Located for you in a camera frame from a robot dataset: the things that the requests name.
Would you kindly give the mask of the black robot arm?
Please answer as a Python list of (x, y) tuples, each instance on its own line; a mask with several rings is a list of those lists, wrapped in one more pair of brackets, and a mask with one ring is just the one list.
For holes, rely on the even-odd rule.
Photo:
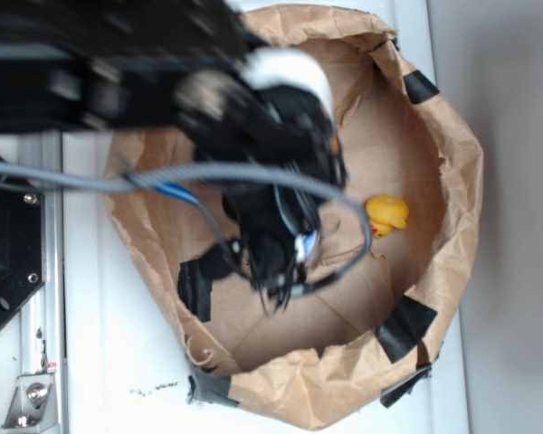
[(236, 273), (278, 306), (308, 282), (319, 207), (346, 182), (328, 79), (224, 1), (0, 1), (0, 133), (178, 127), (193, 160), (83, 179), (0, 160), (0, 195), (154, 191), (216, 236), (201, 280)]

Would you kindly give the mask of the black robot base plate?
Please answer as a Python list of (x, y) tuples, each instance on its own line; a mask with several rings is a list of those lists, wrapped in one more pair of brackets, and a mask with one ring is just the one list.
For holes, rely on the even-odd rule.
[(0, 332), (43, 284), (43, 194), (0, 175)]

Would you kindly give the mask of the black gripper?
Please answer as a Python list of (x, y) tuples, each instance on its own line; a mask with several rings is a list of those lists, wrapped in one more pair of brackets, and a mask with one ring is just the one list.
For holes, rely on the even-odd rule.
[[(180, 126), (195, 145), (197, 163), (246, 163), (306, 175), (343, 188), (346, 169), (333, 122), (310, 91), (291, 84), (249, 90), (218, 71), (199, 71), (176, 87)], [(323, 199), (277, 181), (213, 180), (228, 218), (240, 228), (252, 288), (277, 307), (306, 284), (307, 240), (321, 228)]]

